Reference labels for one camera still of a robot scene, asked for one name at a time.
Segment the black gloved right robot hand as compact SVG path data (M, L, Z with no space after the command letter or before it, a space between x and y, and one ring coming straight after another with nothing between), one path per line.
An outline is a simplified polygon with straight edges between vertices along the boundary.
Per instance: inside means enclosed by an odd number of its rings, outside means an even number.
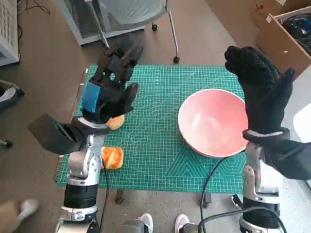
M225 59L225 68L238 77L244 92L248 129L259 134L281 132L295 70L289 68L281 73L268 56L254 47L230 46Z

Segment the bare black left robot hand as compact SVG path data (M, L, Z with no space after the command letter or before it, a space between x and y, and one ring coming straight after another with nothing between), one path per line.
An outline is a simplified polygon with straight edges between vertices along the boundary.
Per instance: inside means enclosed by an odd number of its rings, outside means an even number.
M133 110L132 102L138 83L130 81L134 67L143 52L142 46L106 49L97 62L97 69L88 81L82 99L82 116L87 121L105 124L111 118Z

